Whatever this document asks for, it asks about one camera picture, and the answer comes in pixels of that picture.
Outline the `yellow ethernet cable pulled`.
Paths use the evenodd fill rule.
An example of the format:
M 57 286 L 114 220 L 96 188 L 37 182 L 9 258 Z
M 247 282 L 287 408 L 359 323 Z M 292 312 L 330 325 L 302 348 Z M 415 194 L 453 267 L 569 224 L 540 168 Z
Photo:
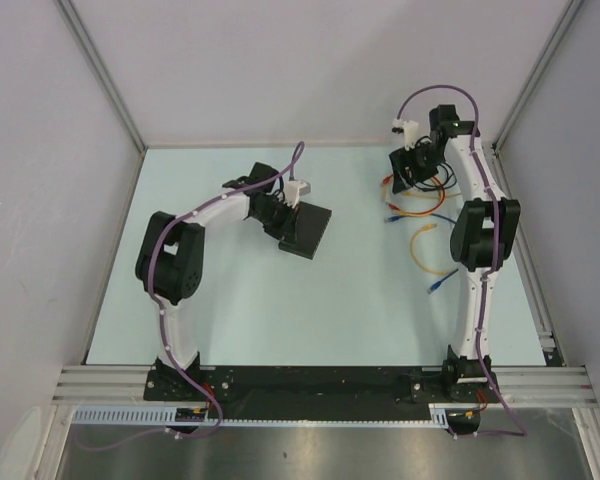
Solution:
M 404 191 L 402 193 L 394 194 L 392 192 L 393 187 L 393 175 L 390 174 L 384 177 L 381 180 L 381 199 L 384 205 L 389 209 L 392 215 L 396 215 L 398 217 L 408 217 L 408 218 L 423 218 L 434 213 L 437 213 L 438 210 L 443 206 L 443 204 L 455 197 L 460 197 L 460 193 L 449 193 L 447 190 L 436 190 L 435 192 L 427 193 L 421 192 L 419 190 L 416 191 Z M 425 206 L 419 210 L 415 209 L 406 209 L 403 207 L 400 200 L 403 197 L 415 198 L 418 200 L 430 200 L 432 204 L 430 206 Z

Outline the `black network switch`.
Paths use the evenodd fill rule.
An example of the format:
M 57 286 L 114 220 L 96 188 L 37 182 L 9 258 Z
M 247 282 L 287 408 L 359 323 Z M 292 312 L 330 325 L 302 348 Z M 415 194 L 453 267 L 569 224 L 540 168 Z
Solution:
M 283 229 L 278 248 L 284 252 L 313 260 L 332 211 L 314 204 L 300 202 Z

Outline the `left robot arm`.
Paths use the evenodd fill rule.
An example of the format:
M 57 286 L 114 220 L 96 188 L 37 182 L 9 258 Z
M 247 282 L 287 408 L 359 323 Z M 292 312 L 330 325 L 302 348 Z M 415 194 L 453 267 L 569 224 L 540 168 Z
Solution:
M 135 276 L 158 308 L 160 360 L 172 367 L 166 387 L 177 398 L 194 397 L 201 376 L 189 368 L 199 357 L 192 329 L 180 318 L 183 302 L 198 289 L 203 273 L 205 240 L 212 233 L 246 219 L 258 221 L 272 238 L 295 241 L 301 197 L 310 184 L 285 170 L 257 162 L 247 175 L 222 185 L 220 193 L 180 216 L 163 211 L 149 220 L 135 265 Z

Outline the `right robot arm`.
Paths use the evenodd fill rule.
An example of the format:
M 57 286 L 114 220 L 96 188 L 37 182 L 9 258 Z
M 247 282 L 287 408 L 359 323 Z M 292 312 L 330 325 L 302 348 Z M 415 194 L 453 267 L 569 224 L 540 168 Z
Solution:
M 477 387 L 494 381 L 489 351 L 489 316 L 495 281 L 512 252 L 521 206 L 508 198 L 487 164 L 476 120 L 462 120 L 453 105 L 429 113 L 430 134 L 419 124 L 393 120 L 403 146 L 389 154 L 394 194 L 430 180 L 446 164 L 456 174 L 463 205 L 450 236 L 460 296 L 456 332 L 443 362 L 441 388 L 453 401 L 464 401 Z

